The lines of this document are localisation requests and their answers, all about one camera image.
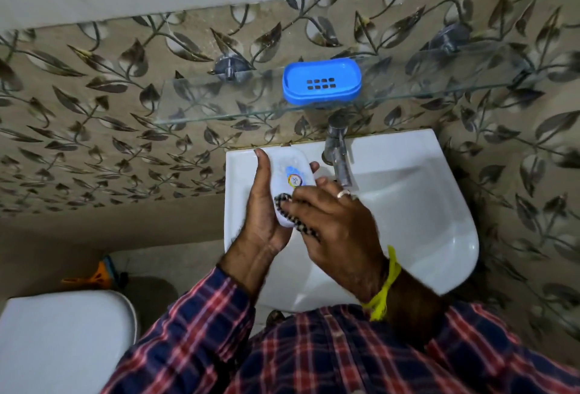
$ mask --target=silver ring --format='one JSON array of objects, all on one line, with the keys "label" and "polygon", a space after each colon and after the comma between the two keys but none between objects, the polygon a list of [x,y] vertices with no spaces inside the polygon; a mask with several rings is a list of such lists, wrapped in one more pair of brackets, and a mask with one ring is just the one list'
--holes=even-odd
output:
[{"label": "silver ring", "polygon": [[351,195],[350,191],[347,189],[344,189],[337,194],[337,199],[340,199],[342,196],[350,196],[350,195]]}]

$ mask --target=right hand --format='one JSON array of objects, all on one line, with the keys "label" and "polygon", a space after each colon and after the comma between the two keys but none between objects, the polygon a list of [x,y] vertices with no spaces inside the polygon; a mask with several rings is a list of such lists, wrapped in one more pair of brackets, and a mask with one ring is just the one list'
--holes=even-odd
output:
[{"label": "right hand", "polygon": [[315,229],[320,241],[303,235],[310,259],[360,302],[368,303],[381,290],[388,274],[379,234],[370,210],[325,177],[317,186],[300,186],[292,202],[281,207]]}]

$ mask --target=checkered cloth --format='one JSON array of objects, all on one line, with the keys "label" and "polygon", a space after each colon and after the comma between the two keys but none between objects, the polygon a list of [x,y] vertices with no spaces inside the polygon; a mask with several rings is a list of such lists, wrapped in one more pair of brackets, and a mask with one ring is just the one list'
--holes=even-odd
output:
[{"label": "checkered cloth", "polygon": [[580,373],[524,348],[479,304],[454,304],[425,353],[359,306],[289,317],[249,342],[255,310],[214,268],[119,362],[101,394],[580,393]]}]

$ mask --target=sink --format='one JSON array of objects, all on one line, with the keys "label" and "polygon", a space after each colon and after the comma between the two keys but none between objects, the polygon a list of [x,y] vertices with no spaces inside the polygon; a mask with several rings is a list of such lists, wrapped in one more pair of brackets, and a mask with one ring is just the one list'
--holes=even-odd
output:
[{"label": "sink", "polygon": [[[376,220],[383,251],[391,244],[402,267],[444,294],[475,267],[479,242],[475,224],[432,130],[347,139],[353,187],[350,190]],[[295,145],[320,163],[315,177],[333,177],[322,161],[324,142]],[[226,153],[226,251],[243,224],[257,168],[251,149]],[[294,231],[275,258],[258,303],[287,312],[357,303],[308,257]]]}]

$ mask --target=faucet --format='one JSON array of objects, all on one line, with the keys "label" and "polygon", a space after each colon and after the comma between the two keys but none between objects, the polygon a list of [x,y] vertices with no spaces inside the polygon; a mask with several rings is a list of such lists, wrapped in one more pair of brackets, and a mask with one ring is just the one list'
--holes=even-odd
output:
[{"label": "faucet", "polygon": [[341,111],[332,113],[328,118],[327,138],[323,152],[323,159],[326,163],[332,164],[334,175],[344,188],[353,185],[344,143],[344,135],[348,127],[349,120]]}]

